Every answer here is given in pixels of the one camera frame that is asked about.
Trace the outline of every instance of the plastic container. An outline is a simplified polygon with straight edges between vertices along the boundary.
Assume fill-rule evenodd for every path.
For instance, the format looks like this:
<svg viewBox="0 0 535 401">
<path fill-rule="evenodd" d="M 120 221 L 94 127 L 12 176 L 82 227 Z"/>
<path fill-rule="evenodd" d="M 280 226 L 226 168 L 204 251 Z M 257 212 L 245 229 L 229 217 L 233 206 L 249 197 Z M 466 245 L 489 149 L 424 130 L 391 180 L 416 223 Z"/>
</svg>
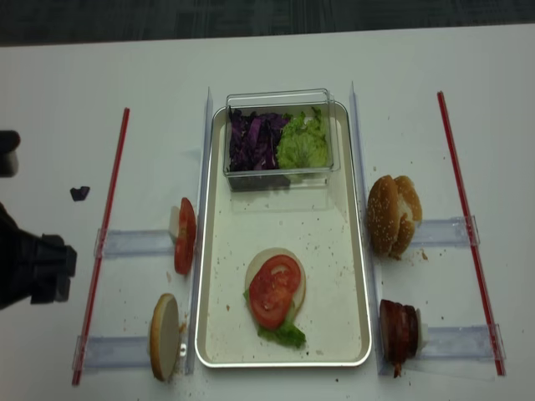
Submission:
<svg viewBox="0 0 535 401">
<path fill-rule="evenodd" d="M 327 141 L 327 164 L 325 167 L 291 170 L 230 171 L 230 143 L 232 125 L 230 113 L 236 109 L 249 116 L 265 113 L 291 114 L 304 112 L 305 123 L 313 117 L 313 109 L 321 110 Z M 334 102 L 327 89 L 271 92 L 265 94 L 232 94 L 227 97 L 227 122 L 225 128 L 225 158 L 223 174 L 232 190 L 274 190 L 288 187 L 326 185 L 330 173 L 339 168 Z"/>
</svg>

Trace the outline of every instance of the tray rim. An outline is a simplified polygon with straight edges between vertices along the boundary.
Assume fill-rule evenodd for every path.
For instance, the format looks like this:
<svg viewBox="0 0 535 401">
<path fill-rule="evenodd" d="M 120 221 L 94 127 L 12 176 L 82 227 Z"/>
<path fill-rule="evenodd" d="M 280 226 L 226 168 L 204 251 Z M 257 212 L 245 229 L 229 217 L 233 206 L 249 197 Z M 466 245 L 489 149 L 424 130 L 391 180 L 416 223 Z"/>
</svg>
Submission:
<svg viewBox="0 0 535 401">
<path fill-rule="evenodd" d="M 349 132 L 349 144 L 350 144 L 350 151 L 349 154 L 351 155 L 350 158 L 350 167 L 351 167 L 351 179 L 353 180 L 353 195 L 354 195 L 354 207 L 355 207 L 355 214 L 357 217 L 356 221 L 356 231 L 359 236 L 359 250 L 360 250 L 360 262 L 361 262 L 361 270 L 362 270 L 362 279 L 363 279 L 363 287 L 364 287 L 364 302 L 365 302 L 365 312 L 366 312 L 366 322 L 368 326 L 368 348 L 365 350 L 364 356 L 357 360 L 357 361 L 340 361 L 340 362 L 288 362 L 288 363 L 280 363 L 280 362 L 255 362 L 255 363 L 211 363 L 208 362 L 202 357 L 201 351 L 199 350 L 199 320 L 201 317 L 201 309 L 198 307 L 196 311 L 196 329 L 195 329 L 195 351 L 196 355 L 201 361 L 203 365 L 205 365 L 208 368 L 355 368 L 361 364 L 363 364 L 370 356 L 371 349 L 373 345 L 373 333 L 372 333 L 372 327 L 371 327 L 371 317 L 369 315 L 369 296 L 368 296 L 368 280 L 367 280 L 367 266 L 365 265 L 365 259 L 364 259 L 364 253 L 365 249 L 363 247 L 362 242 L 362 231 L 360 228 L 360 219 L 359 219 L 359 204 L 358 204 L 358 198 L 357 198 L 357 183 L 355 182 L 355 176 L 354 176 L 354 144 L 352 140 L 351 135 L 351 121 L 349 120 L 349 111 L 344 106 L 344 104 L 340 103 L 339 101 L 335 100 L 334 102 L 335 106 L 339 106 L 345 114 L 345 119 L 347 120 L 348 125 L 348 132 Z M 225 112 L 227 110 L 226 107 L 221 107 L 218 109 L 214 115 L 211 118 L 211 135 L 210 135 L 210 154 L 207 158 L 208 163 L 208 170 L 211 169 L 211 163 L 212 163 L 212 154 L 211 154 L 211 142 L 214 132 L 214 123 L 216 120 L 216 117 L 221 113 Z M 206 185 L 206 193 L 210 190 L 210 180 L 207 180 Z M 208 207 L 208 196 L 206 196 L 205 203 L 202 205 L 202 207 L 206 210 Z M 206 219 L 203 223 L 202 227 L 202 247 L 201 247 L 201 263 L 200 263 L 200 271 L 199 276 L 202 277 L 203 271 L 204 271 L 204 257 L 205 257 L 205 248 L 206 248 Z M 199 292 L 198 292 L 198 298 L 197 298 L 197 305 L 201 304 L 201 295 L 202 295 L 202 279 L 199 281 Z"/>
</svg>

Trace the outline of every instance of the red stick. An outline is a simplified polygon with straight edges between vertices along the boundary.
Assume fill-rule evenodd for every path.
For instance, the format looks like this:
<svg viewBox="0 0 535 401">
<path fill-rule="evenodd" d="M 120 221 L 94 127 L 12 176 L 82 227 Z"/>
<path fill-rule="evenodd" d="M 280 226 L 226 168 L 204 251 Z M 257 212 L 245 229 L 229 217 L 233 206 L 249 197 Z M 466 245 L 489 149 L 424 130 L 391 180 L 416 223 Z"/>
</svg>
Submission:
<svg viewBox="0 0 535 401">
<path fill-rule="evenodd" d="M 120 158 L 123 155 L 123 147 L 125 146 L 126 139 L 126 127 L 128 126 L 128 118 L 130 116 L 130 109 L 126 108 L 123 113 L 123 122 L 120 126 L 119 143 L 117 144 L 117 150 L 115 151 L 114 169 L 111 172 L 110 187 L 108 189 L 108 199 L 106 201 L 106 208 L 104 209 L 104 217 L 102 219 L 102 226 L 100 227 L 100 234 L 104 235 L 108 230 L 108 224 L 110 223 L 111 207 L 114 203 L 115 186 L 117 185 L 117 176 L 119 175 Z M 91 278 L 91 285 L 89 287 L 89 295 L 87 299 L 87 305 L 85 307 L 84 325 L 82 326 L 82 335 L 80 339 L 80 349 L 78 358 L 76 360 L 73 386 L 80 384 L 82 378 L 82 368 L 84 366 L 84 351 L 87 343 L 87 337 L 89 336 L 89 326 L 91 325 L 91 316 L 93 314 L 94 296 L 97 292 L 97 283 L 99 281 L 100 265 L 102 264 L 102 256 L 99 255 L 94 259 L 93 276 Z"/>
<path fill-rule="evenodd" d="M 459 190 L 459 197 L 461 198 L 462 213 L 465 217 L 470 217 L 470 208 L 468 207 L 468 198 L 466 197 L 465 185 L 462 181 L 461 166 L 459 164 L 459 158 L 457 157 L 457 150 L 455 142 L 453 140 L 453 133 L 451 132 L 450 117 L 448 115 L 448 109 L 446 107 L 446 100 L 444 94 L 439 92 L 436 94 L 438 97 L 438 104 L 441 107 L 442 123 L 444 123 L 444 131 L 446 132 L 446 139 L 448 141 L 448 147 L 450 148 L 451 163 L 453 164 L 453 172 L 455 173 L 455 180 L 457 182 L 457 189 Z M 468 236 L 473 238 L 473 229 L 471 225 L 467 227 Z M 471 255 L 474 259 L 474 266 L 476 268 L 477 282 L 479 283 L 479 291 L 481 293 L 481 300 L 483 301 L 483 310 L 485 311 L 485 319 L 487 325 L 494 327 L 494 316 L 492 315 L 491 299 L 488 296 L 487 284 L 485 283 L 485 276 L 483 275 L 482 259 L 479 255 L 479 247 L 477 245 L 471 246 Z M 494 354 L 497 356 L 495 360 L 496 371 L 498 376 L 505 376 L 505 363 L 503 362 L 502 350 L 500 349 L 494 330 L 490 330 L 492 348 Z"/>
</svg>

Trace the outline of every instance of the bun slice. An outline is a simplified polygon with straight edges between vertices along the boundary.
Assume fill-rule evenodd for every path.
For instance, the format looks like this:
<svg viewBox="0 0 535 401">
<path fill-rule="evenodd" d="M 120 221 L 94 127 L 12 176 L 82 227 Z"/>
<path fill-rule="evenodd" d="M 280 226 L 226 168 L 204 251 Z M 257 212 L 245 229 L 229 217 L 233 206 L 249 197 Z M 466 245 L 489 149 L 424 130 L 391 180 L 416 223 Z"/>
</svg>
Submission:
<svg viewBox="0 0 535 401">
<path fill-rule="evenodd" d="M 366 219 L 374 252 L 399 258 L 412 241 L 415 223 L 422 220 L 420 198 L 410 178 L 379 178 L 369 192 Z"/>
<path fill-rule="evenodd" d="M 247 272 L 245 274 L 245 289 L 248 290 L 251 286 L 252 279 L 257 275 L 257 273 L 262 268 L 262 265 L 268 261 L 268 259 L 271 259 L 272 257 L 276 255 L 286 255 L 294 259 L 297 264 L 299 265 L 299 270 L 301 271 L 301 282 L 299 283 L 299 287 L 296 290 L 296 292 L 293 294 L 293 304 L 295 306 L 295 311 L 299 310 L 301 305 L 303 305 L 304 301 L 304 295 L 307 291 L 307 277 L 303 269 L 303 264 L 298 259 L 295 254 L 293 254 L 291 251 L 285 248 L 268 248 L 260 253 L 258 253 L 249 263 L 249 267 L 247 268 Z"/>
<path fill-rule="evenodd" d="M 163 294 L 150 324 L 150 365 L 154 377 L 162 382 L 173 373 L 178 342 L 178 305 L 173 295 Z"/>
</svg>

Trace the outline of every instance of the tomato slice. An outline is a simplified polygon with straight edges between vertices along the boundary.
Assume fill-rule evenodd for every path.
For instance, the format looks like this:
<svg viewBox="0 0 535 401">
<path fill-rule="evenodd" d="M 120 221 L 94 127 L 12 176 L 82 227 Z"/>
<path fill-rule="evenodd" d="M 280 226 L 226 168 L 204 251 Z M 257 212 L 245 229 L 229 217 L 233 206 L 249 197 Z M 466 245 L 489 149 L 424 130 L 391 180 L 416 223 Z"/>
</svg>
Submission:
<svg viewBox="0 0 535 401">
<path fill-rule="evenodd" d="M 181 212 L 178 216 L 178 238 L 175 246 L 175 272 L 179 274 L 187 274 L 191 269 L 196 233 L 193 206 L 187 198 L 182 198 Z"/>
<path fill-rule="evenodd" d="M 262 265 L 249 286 L 249 303 L 261 326 L 275 329 L 284 322 L 300 282 L 301 270 L 290 256 L 276 255 Z"/>
</svg>

